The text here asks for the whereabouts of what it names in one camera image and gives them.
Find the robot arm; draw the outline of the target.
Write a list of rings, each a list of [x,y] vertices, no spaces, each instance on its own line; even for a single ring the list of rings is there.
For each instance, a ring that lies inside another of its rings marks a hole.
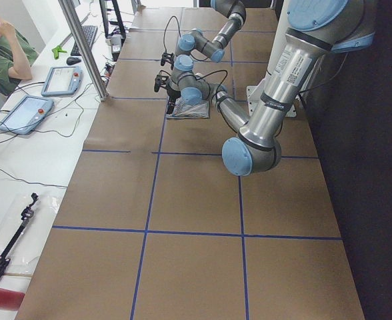
[[[246,21],[246,8],[242,1],[212,0],[210,6],[216,12],[227,18],[226,24],[219,30],[218,34],[210,40],[206,38],[202,30],[194,28],[183,35],[179,34],[179,39],[174,53],[168,53],[165,49],[161,56],[161,66],[166,63],[173,69],[179,55],[191,56],[193,51],[198,51],[206,59],[218,63],[225,54],[225,48],[230,40],[242,29]]]
[[[212,8],[227,18],[213,40],[194,29],[182,35],[174,53],[164,53],[169,76],[157,75],[155,90],[165,89],[173,110],[177,99],[188,105],[212,101],[235,136],[222,147],[230,173],[247,176],[268,171],[281,159],[275,134],[317,60],[328,53],[357,51],[370,46],[375,34],[376,1],[292,1],[286,14],[286,44],[272,72],[261,82],[252,114],[246,114],[218,83],[193,72],[191,53],[198,51],[214,62],[222,60],[232,36],[242,28],[246,10],[241,1],[212,1]]]

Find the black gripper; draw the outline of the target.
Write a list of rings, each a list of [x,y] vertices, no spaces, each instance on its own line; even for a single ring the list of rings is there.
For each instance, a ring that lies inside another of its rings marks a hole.
[[[164,75],[163,71],[160,71],[155,77],[154,92],[157,93],[160,88],[165,89],[167,92],[169,98],[167,103],[167,114],[170,115],[174,111],[176,99],[181,97],[181,92],[172,87],[170,75]]]
[[[170,69],[174,68],[174,63],[175,63],[174,52],[168,53],[167,51],[164,51],[162,53],[160,65],[164,67],[167,63],[170,64]]]

